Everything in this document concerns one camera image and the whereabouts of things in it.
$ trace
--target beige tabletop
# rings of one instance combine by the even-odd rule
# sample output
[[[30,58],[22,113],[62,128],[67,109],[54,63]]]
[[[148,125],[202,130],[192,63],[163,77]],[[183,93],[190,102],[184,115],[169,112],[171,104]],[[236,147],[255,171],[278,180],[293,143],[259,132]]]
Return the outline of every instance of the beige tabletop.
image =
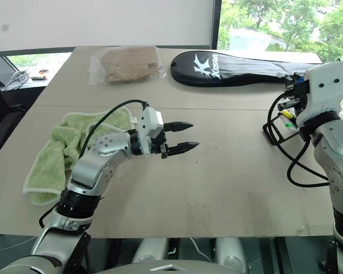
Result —
[[[167,77],[144,83],[89,86],[89,58],[99,47],[78,47],[0,151],[0,233],[37,235],[36,207],[22,186],[49,132],[68,112],[98,112],[128,99],[147,100],[164,121],[193,128],[169,133],[168,143],[195,141],[188,153],[161,160],[139,156],[122,164],[101,200],[89,231],[93,237],[296,236],[332,234],[326,187],[303,189],[286,178],[289,161],[262,134],[267,109],[282,84],[196,88],[175,82],[170,61],[185,50],[162,49]],[[231,53],[284,61],[284,53]],[[295,53],[297,61],[317,55]],[[140,110],[131,106],[135,116]],[[299,137],[286,145],[291,153]],[[303,162],[322,172],[312,147]],[[317,178],[294,170],[303,183]]]
[[[158,108],[267,110],[284,90],[283,84],[262,83],[241,87],[200,88],[176,82],[169,67],[185,49],[160,49],[166,78],[123,85],[89,85],[90,57],[103,47],[77,47],[35,106],[115,106],[129,99],[142,99]],[[316,54],[286,52],[223,51],[238,57],[320,63]]]
[[[37,235],[36,207],[23,182],[52,126],[73,111],[103,107],[33,107],[0,151],[0,233]],[[135,116],[140,111],[131,108]],[[122,164],[105,193],[89,232],[93,237],[330,235],[333,212],[327,187],[303,189],[286,179],[289,161],[262,134],[266,111],[172,110],[164,121],[193,128],[167,135],[169,144],[197,141],[192,151],[161,159],[139,156]],[[299,137],[289,152],[302,146]],[[312,154],[303,163],[321,171]],[[317,178],[294,171],[303,183]]]

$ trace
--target white cable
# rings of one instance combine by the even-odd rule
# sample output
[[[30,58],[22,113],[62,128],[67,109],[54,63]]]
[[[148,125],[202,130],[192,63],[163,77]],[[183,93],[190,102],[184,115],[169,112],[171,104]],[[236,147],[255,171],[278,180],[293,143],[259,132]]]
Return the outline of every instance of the white cable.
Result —
[[[204,254],[204,253],[202,253],[201,251],[200,251],[200,249],[198,248],[198,245],[196,244],[196,242],[194,241],[194,239],[193,238],[189,238],[191,241],[192,241],[192,243],[194,244],[194,247],[196,248],[196,250],[197,250],[197,252],[199,253],[199,254],[201,254],[203,257],[205,257],[210,263],[212,263],[212,261],[211,261],[211,259],[210,258],[208,258],[208,256],[206,255],[206,254]]]
[[[7,251],[7,250],[12,249],[12,248],[14,248],[14,247],[19,247],[20,245],[25,244],[25,243],[28,243],[29,241],[32,241],[32,240],[35,239],[35,238],[37,238],[37,237],[32,237],[32,238],[30,238],[30,239],[28,239],[28,240],[25,240],[25,241],[23,241],[23,242],[21,242],[21,243],[19,243],[19,244],[12,245],[11,247],[7,247],[7,248],[0,249],[0,252]]]
[[[28,79],[29,79],[29,72],[27,70],[17,71],[10,77],[9,81],[7,81],[4,88],[6,91],[17,90],[25,82],[27,82]],[[15,82],[18,82],[17,85],[12,88],[9,88],[9,86]]]

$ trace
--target window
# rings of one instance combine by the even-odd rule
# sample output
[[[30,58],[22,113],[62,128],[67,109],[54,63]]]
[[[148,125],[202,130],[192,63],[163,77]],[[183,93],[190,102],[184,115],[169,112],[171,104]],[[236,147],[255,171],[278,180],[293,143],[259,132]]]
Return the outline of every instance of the window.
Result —
[[[222,0],[217,49],[343,58],[343,0]]]
[[[28,70],[30,76],[40,76],[39,72],[45,70],[47,79],[52,79],[70,55],[71,53],[46,53],[8,56],[7,58],[18,70]]]

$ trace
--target brown paper in plastic bag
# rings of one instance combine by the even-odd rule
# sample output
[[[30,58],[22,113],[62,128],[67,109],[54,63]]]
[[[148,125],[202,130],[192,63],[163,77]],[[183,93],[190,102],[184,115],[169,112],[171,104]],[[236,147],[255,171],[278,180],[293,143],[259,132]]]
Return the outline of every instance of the brown paper in plastic bag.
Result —
[[[158,55],[154,46],[123,47],[108,51],[100,58],[110,83],[134,82],[158,73]]]

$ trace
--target black cable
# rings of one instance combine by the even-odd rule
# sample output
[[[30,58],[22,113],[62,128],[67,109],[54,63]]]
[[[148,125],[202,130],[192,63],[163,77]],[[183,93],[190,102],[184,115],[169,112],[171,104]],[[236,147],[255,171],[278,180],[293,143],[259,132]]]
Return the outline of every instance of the black cable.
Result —
[[[38,220],[39,222],[39,225],[44,228],[45,227],[45,224],[43,223],[43,219],[49,214],[51,213],[51,211],[58,205],[58,202],[55,203],[49,210],[47,210]]]
[[[310,141],[305,142],[304,146],[302,147],[301,151],[297,154],[296,158],[293,159],[292,163],[287,169],[287,179],[290,181],[292,184],[294,184],[297,187],[324,187],[328,186],[329,183],[318,183],[318,184],[300,184],[295,182],[292,177],[291,177],[291,172],[293,167],[298,163],[299,159],[303,156],[303,154],[308,150],[308,147],[310,145]]]
[[[276,137],[274,136],[273,134],[273,130],[272,130],[272,113],[273,113],[273,110],[276,106],[276,104],[283,98],[285,97],[286,94],[285,93],[282,93],[280,96],[278,96],[273,104],[270,106],[270,109],[268,111],[268,121],[267,121],[267,124],[268,124],[268,131],[269,131],[269,134],[271,135],[273,141],[274,141],[274,144],[277,146],[277,148],[288,158],[290,159],[291,161],[293,161],[293,157],[291,155],[289,155],[285,150],[284,148],[278,143],[278,140],[276,139]],[[308,168],[307,166],[301,164],[300,162],[297,162],[296,165],[298,165],[299,167],[303,168],[304,170],[310,172],[311,174],[313,175],[316,175],[318,177],[320,177],[321,179],[324,179],[324,180],[328,180],[328,178],[324,175],[321,175],[320,173],[316,172],[316,171],[313,171],[312,169]]]
[[[86,272],[87,274],[89,274],[90,273],[90,258],[89,258],[88,248],[85,251],[85,264],[86,264]]]
[[[90,140],[90,137],[92,136],[92,134],[94,133],[94,131],[97,129],[97,127],[99,127],[99,125],[101,123],[103,123],[105,121],[105,119],[108,118],[109,115],[111,115],[113,112],[115,112],[117,109],[119,109],[120,107],[123,107],[124,105],[126,104],[129,104],[129,103],[140,103],[142,104],[142,106],[144,106],[146,104],[145,101],[141,101],[141,100],[136,100],[136,99],[133,99],[133,100],[128,100],[128,101],[125,101],[123,103],[120,103],[119,105],[115,106],[114,108],[112,108],[110,111],[108,111],[108,113],[106,115],[103,116],[102,119],[100,119],[98,121],[98,123],[95,124],[95,126],[89,131],[89,134],[87,135],[86,139],[85,139],[85,142],[84,142],[84,145],[82,146],[82,149],[81,149],[81,152],[80,152],[80,157],[82,157],[85,153],[85,150],[86,150],[86,147],[87,147],[87,144]]]

